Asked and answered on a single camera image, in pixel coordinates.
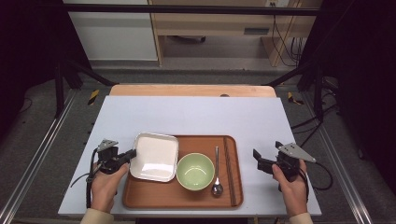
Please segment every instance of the metal spoon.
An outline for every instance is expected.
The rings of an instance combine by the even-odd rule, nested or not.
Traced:
[[[223,192],[222,185],[219,182],[219,147],[216,147],[216,182],[213,184],[212,193],[216,196],[220,196]]]

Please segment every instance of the white wall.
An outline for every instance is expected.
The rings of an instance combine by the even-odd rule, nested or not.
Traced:
[[[64,0],[65,3],[146,5],[147,0]],[[69,12],[90,60],[157,61],[148,13]]]

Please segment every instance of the wooden tray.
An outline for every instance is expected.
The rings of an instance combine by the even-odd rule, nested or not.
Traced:
[[[200,152],[215,164],[215,147],[219,147],[219,180],[223,193],[215,197],[210,192],[216,178],[203,190],[189,191],[181,187],[176,177],[163,183],[138,179],[128,173],[122,196],[124,205],[129,208],[226,208],[241,205],[242,182],[233,138],[226,135],[176,135],[176,138],[179,160],[189,153]]]

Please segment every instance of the floor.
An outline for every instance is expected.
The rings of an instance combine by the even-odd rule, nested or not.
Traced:
[[[102,63],[95,71],[111,80],[132,83],[193,83],[193,84],[246,84],[261,85],[286,74],[293,61],[283,55],[285,64],[272,67],[258,37],[208,37],[205,43],[194,39],[169,37],[165,48],[163,66],[137,62]],[[14,223],[78,223],[78,219],[57,215],[63,192],[70,183],[84,143],[104,96],[109,88],[82,75],[84,86],[76,93],[77,98],[64,119],[62,128],[53,141],[44,142],[45,134],[54,121],[55,98],[53,83],[47,82],[33,87],[26,93],[23,112],[15,120],[8,138],[0,145],[1,179],[0,204],[7,202],[19,185],[23,174],[37,148],[49,146],[43,152],[45,159],[38,164],[35,179],[28,183],[29,189],[22,193],[16,204]],[[295,84],[298,77],[276,87],[282,99],[290,126],[312,118],[311,92],[298,92]],[[87,106],[92,90],[99,89],[100,95],[94,105]],[[289,92],[294,100],[289,101]],[[331,94],[323,93],[323,107],[335,104]],[[74,94],[65,84],[65,94]],[[315,122],[296,129],[295,139],[301,144],[310,134]],[[375,166],[359,159],[350,133],[337,110],[329,110],[325,122],[305,145],[312,156],[323,161],[334,175],[333,187],[315,192],[322,209],[317,223],[396,223],[396,197],[389,191]],[[308,167],[313,183],[324,186],[329,178],[316,167]],[[367,217],[359,214],[367,212]],[[131,220],[118,218],[121,223]],[[269,217],[259,218],[259,223],[273,223]]]

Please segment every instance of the human hand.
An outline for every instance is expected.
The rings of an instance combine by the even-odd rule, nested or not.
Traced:
[[[300,160],[300,168],[306,173],[306,165]],[[289,217],[294,217],[308,211],[306,206],[306,186],[303,179],[298,175],[293,182],[289,182],[282,170],[275,164],[272,166],[274,179],[279,182],[282,189],[283,201]]]
[[[128,164],[123,164],[120,169],[111,175],[98,172],[92,181],[92,203],[91,208],[110,213],[114,205],[114,196],[121,178],[128,173]]]

